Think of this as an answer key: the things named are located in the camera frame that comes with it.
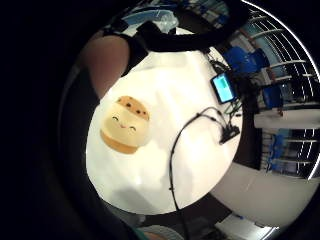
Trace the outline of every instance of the plush toy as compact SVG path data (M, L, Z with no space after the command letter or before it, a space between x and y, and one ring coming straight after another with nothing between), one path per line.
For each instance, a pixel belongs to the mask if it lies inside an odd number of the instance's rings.
M100 135L110 148L132 154L146 143L150 116L136 99L122 96L107 111Z

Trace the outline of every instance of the black background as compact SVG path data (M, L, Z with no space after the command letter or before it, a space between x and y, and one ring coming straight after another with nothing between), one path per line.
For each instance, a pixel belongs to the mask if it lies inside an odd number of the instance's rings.
M5 77L2 96L5 116L17 132L9 132L6 149L15 167L12 180L19 189L5 182L8 195L16 201L8 205L9 239L93 239L90 229L80 219L68 200L54 171L55 123L60 94L71 64L81 46L112 15L134 1L65 0L15 1L4 8L2 61ZM254 1L269 9L286 23L320 61L318 31L320 14L312 0ZM22 155L16 147L23 142ZM317 239L319 191L302 216L282 239Z

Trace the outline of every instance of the wire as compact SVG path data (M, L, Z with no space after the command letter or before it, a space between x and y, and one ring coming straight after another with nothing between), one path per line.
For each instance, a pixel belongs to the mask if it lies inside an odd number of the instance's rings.
M178 140L183 132L183 130L185 128L187 128L192 122L194 122L196 119L200 118L200 117L206 117L208 119L210 119L211 121L213 122L216 122L218 123L221 127L222 127L222 130L224 131L225 128L223 126L223 124L219 121L217 121L214 117L211 117L207 114L204 114L204 112L206 112L207 110L209 109L214 109L218 112L218 114L220 116L222 116L221 112L215 108L215 107L208 107L206 109L204 109L203 111L201 111L200 113L197 113L194 117L192 117L187 123L185 123L185 125L182 127L182 129L179 131L178 135L176 136L175 140L174 140L174 143L173 143L173 146L172 146L172 149L171 149L171 152L170 152L170 159L169 159L169 180L170 180L170 188L169 190L171 191L171 194L172 194L172 198L173 198L173 202L174 202L174 205L175 205L175 208L176 208L176 211L177 211L177 214L179 216L179 219L180 219L180 222L182 224L182 228L183 228L183 231L184 231L184 235L185 235L185 240L190 240L190 236L189 236L189 231L188 231L188 227L187 227L187 224L184 220L184 217L183 217L183 214L182 214L182 211L181 209L179 208L178 206L178 203L177 203L177 200L176 200L176 196L175 196L175 192L174 192L174 182L173 182L173 171L172 171L172 159L173 159L173 155L174 155L174 151L175 151L175 148L176 148L176 145L178 143Z
M222 115L222 112L221 112L219 109L215 108L215 107L207 107L207 108L205 108L204 110L202 110L202 111L200 112L200 114L204 114L206 111L208 111L208 110L210 110L210 109L215 110L215 111L218 113L218 115L222 118L222 120L223 120L223 122L225 123L225 125L227 126L227 122L226 122L226 120L224 119L224 117L223 117L223 115Z

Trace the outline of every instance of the phone screen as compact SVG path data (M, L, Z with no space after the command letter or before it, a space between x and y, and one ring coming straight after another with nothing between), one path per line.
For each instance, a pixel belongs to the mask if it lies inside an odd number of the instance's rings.
M226 103L236 99L233 87L225 73L212 78L211 85L213 86L220 103Z

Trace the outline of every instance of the white table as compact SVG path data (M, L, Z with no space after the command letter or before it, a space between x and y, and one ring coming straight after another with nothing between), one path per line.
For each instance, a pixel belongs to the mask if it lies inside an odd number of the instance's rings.
M178 33L189 32L178 29ZM212 54L222 58L217 51ZM223 111L228 106L219 105L210 85L215 75L199 51L150 53L117 81L96 108L87 139L87 172L102 199L138 214L175 211L169 191L169 153L180 129L197 112L209 106ZM137 98L151 113L150 140L132 155L108 148L99 135L103 112L123 95ZM208 114L222 121L215 111ZM242 117L232 123L241 130ZM240 135L219 145L220 135L219 125L206 118L198 119L182 133L173 157L180 208L207 194L229 168Z

